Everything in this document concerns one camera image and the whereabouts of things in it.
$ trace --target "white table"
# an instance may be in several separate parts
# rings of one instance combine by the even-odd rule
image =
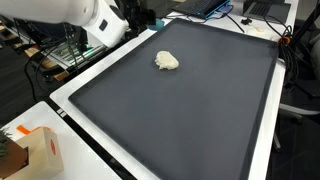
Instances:
[[[36,104],[4,126],[9,128],[13,140],[24,136],[16,130],[19,125],[29,130],[46,126],[57,134],[64,171],[52,180],[121,179],[45,102]]]
[[[298,0],[287,0],[287,2],[292,4],[287,24],[293,26],[295,15],[297,12]],[[234,3],[234,5],[234,11],[230,14],[230,16],[234,18],[236,22],[240,23],[241,19],[244,19],[244,17],[241,16],[241,4]],[[254,20],[253,23],[255,26],[262,27],[264,29],[270,29],[263,21]],[[210,20],[205,24],[241,33],[238,27],[228,18],[223,18],[220,20]],[[274,25],[274,27],[279,31],[284,30],[284,27],[282,27],[281,25],[273,23],[272,25]],[[105,57],[100,62],[98,62],[50,95],[50,98],[54,102],[56,102],[70,117],[72,117],[81,127],[83,127],[85,131],[87,131],[97,142],[99,142],[100,145],[105,148],[115,159],[117,159],[117,161],[119,161],[130,173],[132,173],[138,179],[146,180],[158,178],[140,162],[138,162],[134,157],[132,157],[128,152],[126,152],[122,147],[120,147],[111,137],[100,130],[86,116],[84,116],[75,106],[73,106],[68,101],[68,97],[154,33],[154,31],[150,30],[143,32],[138,38],[135,38],[126,43],[115,52]],[[264,115],[262,118],[258,140],[252,160],[249,175],[250,180],[262,180],[266,177],[284,74],[285,67],[283,66],[281,61],[278,61],[270,85],[270,90],[266,101]]]

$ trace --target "floor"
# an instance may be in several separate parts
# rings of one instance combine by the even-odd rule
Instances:
[[[297,18],[306,19],[316,1],[300,0]],[[9,47],[0,50],[0,127],[35,104],[23,72],[26,60]],[[32,68],[28,72],[35,77]],[[42,92],[35,86],[39,100],[44,101],[49,101],[50,92],[63,84],[45,83],[40,76],[39,80],[41,86],[48,90]],[[267,179],[320,180],[320,117],[297,124],[281,116],[277,130],[282,149],[271,153]]]

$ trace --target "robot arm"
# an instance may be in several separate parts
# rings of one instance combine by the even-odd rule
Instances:
[[[119,9],[105,0],[1,0],[0,14],[82,26],[108,47],[116,45],[129,26]]]

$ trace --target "black mat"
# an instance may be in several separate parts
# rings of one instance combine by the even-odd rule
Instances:
[[[70,101],[161,179],[246,179],[274,43],[174,20]],[[159,70],[158,51],[176,70]]]

